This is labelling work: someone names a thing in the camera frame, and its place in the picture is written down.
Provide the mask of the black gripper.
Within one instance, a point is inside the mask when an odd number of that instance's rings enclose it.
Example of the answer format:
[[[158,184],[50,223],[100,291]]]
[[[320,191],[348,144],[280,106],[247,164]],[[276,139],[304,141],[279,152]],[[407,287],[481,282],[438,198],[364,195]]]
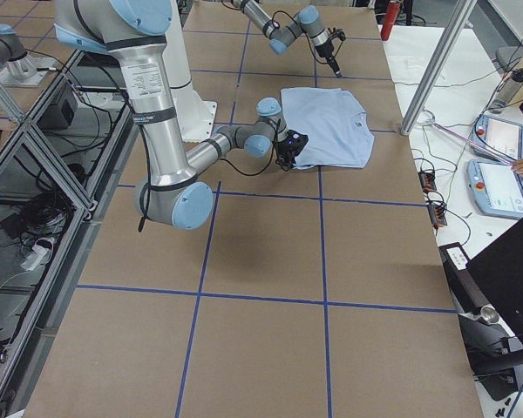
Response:
[[[292,153],[286,152],[284,140],[277,143],[275,162],[283,171],[289,171],[293,168],[295,157]]]
[[[330,39],[327,39],[322,44],[315,46],[316,52],[318,56],[322,59],[328,59],[328,66],[333,71],[335,76],[337,78],[342,78],[343,75],[341,73],[340,67],[338,62],[335,59],[334,56],[334,45]]]

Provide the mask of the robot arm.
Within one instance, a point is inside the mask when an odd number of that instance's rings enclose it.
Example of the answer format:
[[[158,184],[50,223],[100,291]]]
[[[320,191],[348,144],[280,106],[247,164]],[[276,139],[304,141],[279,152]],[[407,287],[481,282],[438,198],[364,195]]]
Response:
[[[106,54],[120,66],[132,120],[146,151],[147,175],[135,194],[142,221],[181,230],[200,227],[212,211],[212,189],[198,177],[233,149],[271,155],[291,169],[307,139],[287,127],[280,103],[264,98],[251,126],[219,129],[185,150],[163,53],[174,22],[169,1],[57,1],[58,40],[74,49]]]
[[[313,58],[319,64],[328,65],[337,78],[343,76],[336,61],[333,41],[339,39],[343,43],[346,36],[343,29],[327,28],[316,6],[306,6],[294,16],[284,10],[278,10],[270,16],[258,1],[221,1],[221,3],[228,9],[239,10],[244,14],[268,40],[275,54],[284,54],[296,39],[305,36]]]

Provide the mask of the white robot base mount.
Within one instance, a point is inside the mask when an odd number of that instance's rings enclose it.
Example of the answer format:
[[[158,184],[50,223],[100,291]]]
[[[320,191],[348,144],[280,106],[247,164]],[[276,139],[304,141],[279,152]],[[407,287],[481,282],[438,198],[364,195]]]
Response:
[[[184,142],[199,143],[210,138],[217,112],[216,102],[200,99],[191,104],[176,104],[175,108]]]

